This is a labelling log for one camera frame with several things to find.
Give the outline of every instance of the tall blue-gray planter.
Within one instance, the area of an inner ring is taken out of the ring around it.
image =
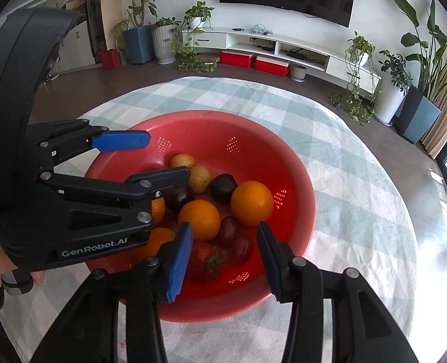
[[[148,25],[123,31],[124,42],[130,54],[131,63],[143,64],[155,59],[153,37],[151,35],[152,27]]]
[[[403,101],[403,108],[396,124],[397,131],[407,141],[415,144],[425,135],[439,115],[440,109],[415,87],[411,87]]]

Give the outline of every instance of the red plastic colander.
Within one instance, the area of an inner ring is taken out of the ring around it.
[[[177,154],[188,153],[213,177],[230,173],[238,184],[257,180],[273,193],[275,207],[269,224],[279,241],[304,255],[311,241],[316,217],[314,190],[307,171],[294,151],[267,128],[243,117],[223,112],[184,111],[144,121],[131,129],[151,135],[141,150],[101,153],[86,173],[88,178],[124,182],[130,175],[169,167]],[[209,199],[208,194],[197,197]],[[218,205],[220,215],[229,208]],[[173,322],[205,322],[246,311],[270,295],[257,248],[256,228],[246,231],[254,238],[254,252],[243,265],[228,265],[219,278],[207,283],[185,279],[172,304],[160,304],[161,319]],[[122,253],[87,262],[90,270],[109,272],[132,266]]]

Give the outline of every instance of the checkered tablecloth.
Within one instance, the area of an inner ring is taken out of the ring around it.
[[[416,239],[406,206],[377,159],[346,124],[313,100],[263,84],[186,77],[120,96],[84,115],[91,124],[127,129],[181,110],[220,110],[267,127],[301,158],[314,185],[317,221],[306,258],[319,268],[363,274],[406,335],[414,312]],[[91,150],[58,172],[84,175]],[[89,274],[84,264],[50,270],[43,287],[9,297],[0,314],[21,359],[28,361],[70,296]],[[274,298],[230,319],[162,323],[170,362],[278,362],[291,306]],[[323,361],[331,361],[330,305],[325,310]],[[124,323],[119,357],[126,358]]]

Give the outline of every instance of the blue gripper pad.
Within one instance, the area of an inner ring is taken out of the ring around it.
[[[99,151],[136,150],[149,145],[151,136],[146,131],[106,131],[92,140]]]
[[[267,223],[260,223],[257,227],[257,246],[259,247],[262,263],[264,264],[270,291],[276,297],[277,301],[280,301],[282,295],[282,280],[279,265],[275,257],[278,242]]]
[[[168,288],[166,289],[166,297],[170,303],[174,302],[181,291],[191,249],[193,248],[193,229],[189,223],[183,223],[178,230],[178,234],[183,234],[183,236],[173,264],[169,269]]]

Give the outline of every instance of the tv stand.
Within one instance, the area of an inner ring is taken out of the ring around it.
[[[205,28],[203,30],[205,33],[195,34],[195,41],[199,43],[199,48],[235,50],[278,58],[305,66],[309,75],[317,76],[342,87],[346,87],[350,81],[344,55],[322,46],[278,34],[263,35],[251,33],[248,30],[234,31],[231,28]],[[274,52],[263,50],[259,45],[261,47],[275,46]],[[287,55],[289,50],[301,50],[300,52],[306,56],[306,60],[289,57]],[[378,73],[365,67],[360,68],[360,87],[366,93],[374,93],[380,79]]]

